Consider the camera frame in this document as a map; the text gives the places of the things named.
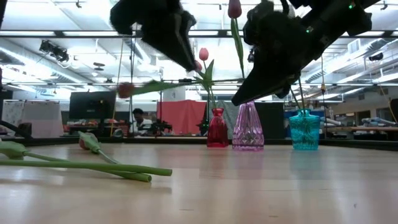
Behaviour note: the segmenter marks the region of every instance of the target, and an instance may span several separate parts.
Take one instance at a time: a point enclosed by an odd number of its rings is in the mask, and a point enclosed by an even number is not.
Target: red partition
[[[193,100],[162,102],[162,120],[173,126],[175,134],[198,134],[205,112],[206,102]],[[160,102],[157,103],[157,117],[160,119]]]

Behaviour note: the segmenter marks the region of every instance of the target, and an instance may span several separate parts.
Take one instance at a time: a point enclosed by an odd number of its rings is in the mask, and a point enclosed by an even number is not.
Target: teal vase
[[[297,115],[289,118],[293,149],[296,151],[318,150],[320,118],[310,115],[310,111],[297,110]]]

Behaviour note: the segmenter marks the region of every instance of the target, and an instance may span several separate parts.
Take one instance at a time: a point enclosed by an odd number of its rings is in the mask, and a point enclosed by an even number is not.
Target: vase
[[[264,150],[264,136],[262,135],[260,118],[253,101],[239,107],[232,138],[232,148],[238,151]]]
[[[309,109],[297,110],[297,115],[289,118],[294,150],[318,150],[320,118],[310,115],[310,111]]]
[[[213,112],[213,118],[207,132],[207,147],[227,147],[228,129],[223,118],[224,109],[214,108],[211,112]]]

